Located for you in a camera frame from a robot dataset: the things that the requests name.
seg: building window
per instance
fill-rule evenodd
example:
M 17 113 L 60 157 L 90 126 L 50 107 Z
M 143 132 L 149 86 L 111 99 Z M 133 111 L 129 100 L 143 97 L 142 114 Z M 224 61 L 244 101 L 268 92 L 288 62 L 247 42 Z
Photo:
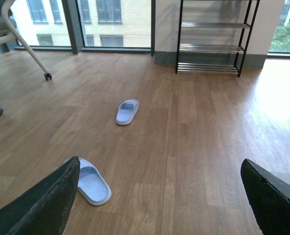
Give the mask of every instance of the building window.
M 81 0 L 81 8 L 84 23 L 90 23 L 90 13 L 89 13 L 89 4 L 88 0 Z
M 100 41 L 102 47 L 123 47 L 123 36 L 102 35 Z
M 282 16 L 287 16 L 288 15 L 288 12 L 290 11 L 290 4 L 286 4 L 284 5 L 284 8 L 283 8 L 283 11 L 282 11 Z
M 62 23 L 57 0 L 50 0 L 50 5 L 55 23 Z
M 96 0 L 99 22 L 122 22 L 120 0 Z
M 50 34 L 37 34 L 37 39 L 40 46 L 53 46 L 53 41 Z
M 278 22 L 278 26 L 283 26 L 285 24 L 286 19 L 280 19 Z
M 87 47 L 94 47 L 95 46 L 93 35 L 87 35 L 86 39 L 87 39 L 87 44 L 86 44 Z
M 26 0 L 33 23 L 48 23 L 42 0 Z

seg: baseboard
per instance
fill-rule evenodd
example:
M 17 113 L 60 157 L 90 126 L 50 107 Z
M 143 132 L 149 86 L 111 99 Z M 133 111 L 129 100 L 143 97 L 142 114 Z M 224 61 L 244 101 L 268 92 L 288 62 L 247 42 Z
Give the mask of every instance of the baseboard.
M 199 64 L 234 64 L 234 56 L 230 54 L 206 54 L 206 53 L 184 53 L 181 56 L 181 61 L 186 63 L 198 61 Z M 244 61 L 244 68 L 263 68 L 267 55 L 247 54 Z M 155 51 L 156 65 L 175 65 L 176 52 Z

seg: white chair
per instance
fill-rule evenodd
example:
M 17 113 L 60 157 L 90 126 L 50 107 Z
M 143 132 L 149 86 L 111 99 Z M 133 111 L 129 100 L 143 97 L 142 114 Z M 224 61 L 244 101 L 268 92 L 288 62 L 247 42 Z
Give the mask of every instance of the white chair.
M 32 48 L 27 44 L 27 42 L 22 38 L 19 32 L 16 30 L 16 23 L 14 20 L 9 19 L 9 16 L 12 16 L 12 12 L 10 7 L 15 2 L 15 0 L 0 0 L 0 16 L 2 20 L 0 20 L 0 44 L 4 44 L 6 42 L 12 41 L 14 39 L 18 39 L 25 49 L 30 53 L 33 59 L 37 62 L 37 64 L 42 68 L 45 72 L 45 79 L 50 80 L 52 76 L 46 66 L 40 61 L 40 59 L 36 56 L 35 52 Z

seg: slipper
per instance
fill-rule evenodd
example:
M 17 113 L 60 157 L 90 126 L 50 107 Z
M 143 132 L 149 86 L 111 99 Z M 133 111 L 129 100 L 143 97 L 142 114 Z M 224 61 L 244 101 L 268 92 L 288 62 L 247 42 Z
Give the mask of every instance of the slipper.
M 93 164 L 83 158 L 79 160 L 80 177 L 77 189 L 91 205 L 105 204 L 111 198 L 109 186 Z
M 119 106 L 119 111 L 116 116 L 116 124 L 128 125 L 132 122 L 139 107 L 137 99 L 128 99 Z

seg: window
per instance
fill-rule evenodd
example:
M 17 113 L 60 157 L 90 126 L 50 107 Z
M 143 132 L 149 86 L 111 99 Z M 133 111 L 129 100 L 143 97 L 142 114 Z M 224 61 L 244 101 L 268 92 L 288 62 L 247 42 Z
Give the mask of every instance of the window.
M 53 41 L 50 34 L 37 34 L 37 39 L 40 46 L 53 46 Z
M 81 0 L 81 8 L 82 8 L 82 15 L 84 23 L 90 23 L 90 13 L 89 13 L 89 4 L 88 0 Z
M 86 40 L 87 40 L 87 44 L 85 46 L 87 47 L 94 47 L 95 43 L 94 43 L 94 36 L 92 35 L 87 35 L 86 36 Z
M 122 22 L 120 0 L 96 0 L 99 22 Z
M 123 47 L 123 36 L 103 35 L 100 41 L 102 47 Z
M 42 0 L 26 0 L 33 23 L 48 23 Z
M 290 53 L 290 0 L 286 0 L 269 52 Z
M 50 5 L 55 23 L 62 23 L 57 0 L 50 0 Z

